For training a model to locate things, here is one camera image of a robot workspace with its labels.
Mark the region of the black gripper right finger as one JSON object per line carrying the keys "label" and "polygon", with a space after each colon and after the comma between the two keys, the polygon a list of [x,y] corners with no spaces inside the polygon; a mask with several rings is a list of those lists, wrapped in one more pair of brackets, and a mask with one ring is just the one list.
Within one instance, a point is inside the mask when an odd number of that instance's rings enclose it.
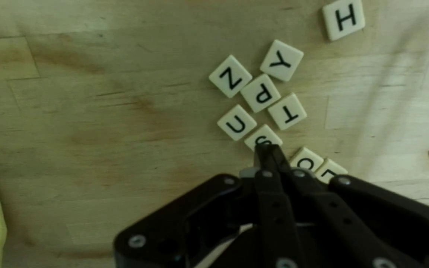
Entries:
{"label": "black gripper right finger", "polygon": [[329,268],[412,268],[409,256],[381,241],[347,203],[308,171],[292,168],[268,147],[272,180],[287,198],[289,220],[305,264]]}

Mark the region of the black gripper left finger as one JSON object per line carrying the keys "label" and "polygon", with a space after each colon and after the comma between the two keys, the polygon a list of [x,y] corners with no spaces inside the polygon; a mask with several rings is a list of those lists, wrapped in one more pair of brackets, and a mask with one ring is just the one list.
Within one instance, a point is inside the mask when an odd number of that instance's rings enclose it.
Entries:
{"label": "black gripper left finger", "polygon": [[265,268],[305,268],[290,200],[281,182],[284,156],[275,144],[257,144],[255,192],[257,201],[262,264]]}

